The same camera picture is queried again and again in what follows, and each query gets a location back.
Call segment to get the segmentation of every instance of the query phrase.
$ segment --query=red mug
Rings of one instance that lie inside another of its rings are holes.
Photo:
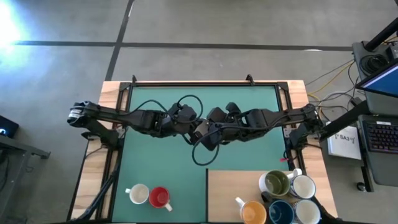
[[[149,203],[155,208],[166,208],[169,212],[173,208],[169,204],[170,193],[164,187],[155,187],[149,194]]]

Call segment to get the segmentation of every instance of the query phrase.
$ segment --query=concrete floor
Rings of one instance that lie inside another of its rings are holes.
[[[20,40],[114,42],[126,6],[127,0],[0,1],[0,28]],[[370,39],[397,12],[393,0],[136,0],[124,41],[349,46]],[[0,48],[0,113],[20,124],[18,140],[52,152],[47,161],[31,160],[34,171],[17,194],[14,214],[29,223],[66,219],[86,146],[82,130],[66,123],[67,114],[76,101],[98,100],[112,52]],[[250,73],[255,79],[309,82],[351,58],[351,52],[122,48],[112,80],[130,80],[132,74],[140,80],[231,80]],[[354,67],[352,76],[358,76]],[[317,95],[351,86],[344,73]],[[347,101],[342,96],[325,105]],[[335,119],[342,111],[325,113]],[[327,155],[325,163],[341,218],[396,223],[398,188],[375,185],[374,193],[358,192],[359,167]]]

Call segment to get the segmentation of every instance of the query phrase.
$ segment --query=green mat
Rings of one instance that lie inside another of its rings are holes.
[[[235,102],[242,111],[253,108],[268,108],[278,111],[273,86],[239,87],[161,87],[136,88],[132,93],[131,108],[142,102],[155,99],[167,109],[187,94],[198,96],[204,106],[202,118],[219,106]],[[183,100],[197,113],[199,103],[193,98]],[[160,110],[154,104],[142,109]],[[217,159],[207,168],[217,170],[288,170],[286,162],[279,159],[285,150],[282,128],[274,128],[263,138],[250,142],[235,141],[220,147]],[[131,129],[126,133],[118,189],[114,202],[113,222],[204,222],[206,202],[206,167],[193,163],[192,146],[181,136],[156,139],[139,134]],[[199,162],[209,161],[214,152],[203,146],[197,148]],[[153,208],[149,202],[133,204],[124,191],[135,184],[145,184],[149,189],[164,186],[170,192],[172,212],[165,208]]]

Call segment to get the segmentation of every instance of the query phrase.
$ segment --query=yellow mug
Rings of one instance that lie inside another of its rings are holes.
[[[239,197],[236,197],[235,201],[241,207],[240,214],[245,224],[264,224],[266,222],[267,211],[260,202],[244,202]]]

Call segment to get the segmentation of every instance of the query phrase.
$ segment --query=mug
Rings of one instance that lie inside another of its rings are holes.
[[[173,210],[170,202],[170,193],[164,187],[155,187],[149,194],[149,203],[155,208],[166,208],[169,212]]]
[[[310,199],[315,195],[317,187],[311,177],[298,175],[290,180],[289,194],[299,199]]]
[[[140,205],[148,200],[149,189],[144,184],[136,184],[131,189],[126,189],[132,203]]]
[[[272,198],[269,192],[262,192],[261,198],[268,208],[267,223],[291,224],[294,220],[294,211],[289,203],[281,199]]]
[[[293,204],[295,222],[299,224],[317,224],[321,220],[321,211],[311,200],[299,200]]]
[[[301,169],[294,169],[289,175],[279,170],[265,172],[259,179],[260,191],[269,192],[272,196],[283,196],[290,190],[290,179],[298,175],[302,175]]]
[[[267,220],[267,212],[264,206],[257,201],[244,202],[236,197],[235,201],[240,206],[240,215],[246,224],[264,224]]]

